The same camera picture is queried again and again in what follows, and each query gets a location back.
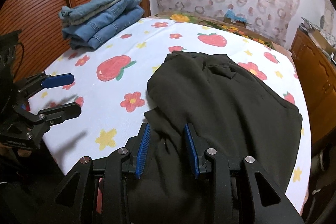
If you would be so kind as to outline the black pants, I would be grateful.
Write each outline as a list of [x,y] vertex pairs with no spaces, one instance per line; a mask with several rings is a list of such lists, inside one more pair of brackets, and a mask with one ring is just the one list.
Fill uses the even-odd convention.
[[253,156],[281,190],[297,159],[302,116],[226,55],[175,51],[147,83],[151,142],[145,170],[127,191],[134,223],[205,223],[205,191],[187,178],[182,131],[233,161]]

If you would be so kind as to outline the dark blue folded jeans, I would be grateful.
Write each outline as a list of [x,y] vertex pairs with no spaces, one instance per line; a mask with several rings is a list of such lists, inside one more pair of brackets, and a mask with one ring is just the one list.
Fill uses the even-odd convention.
[[69,26],[62,29],[63,39],[70,39],[70,47],[89,48],[96,50],[109,39],[141,19],[143,8],[136,6],[129,11],[123,11],[114,21],[110,12],[102,12],[98,16],[79,26]]

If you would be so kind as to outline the white fruit-print bed sheet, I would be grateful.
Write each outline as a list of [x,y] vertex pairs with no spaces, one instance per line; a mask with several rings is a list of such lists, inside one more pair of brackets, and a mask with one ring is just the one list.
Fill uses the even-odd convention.
[[311,134],[302,87],[290,53],[267,48],[227,31],[177,20],[146,18],[95,51],[67,50],[46,68],[48,75],[73,74],[74,83],[46,89],[30,100],[33,113],[77,102],[81,115],[54,126],[43,140],[56,164],[67,173],[82,156],[108,156],[135,135],[153,107],[147,82],[172,51],[226,54],[264,81],[302,115],[301,140],[286,196],[301,211],[309,183]]

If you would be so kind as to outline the light blue folded jeans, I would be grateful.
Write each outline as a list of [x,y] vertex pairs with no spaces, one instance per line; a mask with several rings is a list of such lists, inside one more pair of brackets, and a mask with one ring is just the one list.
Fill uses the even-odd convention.
[[[63,27],[78,26],[100,12],[117,5],[121,1],[124,0],[90,0],[87,3],[73,8],[63,6],[59,12],[59,18]],[[135,3],[140,3],[141,1],[142,0],[135,0]]]

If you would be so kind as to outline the brown wooden sideboard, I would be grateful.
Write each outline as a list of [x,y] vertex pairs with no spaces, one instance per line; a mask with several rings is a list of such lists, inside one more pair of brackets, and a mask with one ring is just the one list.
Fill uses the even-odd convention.
[[335,131],[335,66],[300,29],[290,52],[306,100],[312,143],[316,144]]

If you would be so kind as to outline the cardboard box on sideboard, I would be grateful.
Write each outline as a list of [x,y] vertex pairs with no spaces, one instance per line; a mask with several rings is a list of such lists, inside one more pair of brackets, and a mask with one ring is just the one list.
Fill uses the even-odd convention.
[[308,35],[318,48],[321,48],[329,55],[335,52],[335,49],[329,44],[329,42],[321,35],[318,30],[313,30],[312,32],[309,32]]

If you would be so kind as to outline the floral bed blanket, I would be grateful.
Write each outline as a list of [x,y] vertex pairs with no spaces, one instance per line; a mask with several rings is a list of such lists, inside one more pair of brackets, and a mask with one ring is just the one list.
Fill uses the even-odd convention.
[[197,16],[189,12],[177,12],[177,11],[159,12],[157,14],[154,14],[153,17],[158,19],[171,19],[180,23],[182,22],[193,23],[204,27],[210,27],[218,30],[227,31],[242,36],[246,39],[254,40],[255,42],[263,44],[264,46],[267,46],[273,50],[276,49],[276,44],[272,42],[270,39],[265,38],[264,36],[257,34],[256,32],[249,30],[248,28],[238,26],[237,24],[225,23],[209,17]]

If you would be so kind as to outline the small box with blue cloth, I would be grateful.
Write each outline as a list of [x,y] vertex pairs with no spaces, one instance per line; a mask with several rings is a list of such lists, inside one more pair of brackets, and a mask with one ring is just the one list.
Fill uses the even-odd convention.
[[235,14],[232,9],[228,9],[224,15],[224,22],[230,24],[236,24],[240,27],[247,26],[247,20],[242,14]]

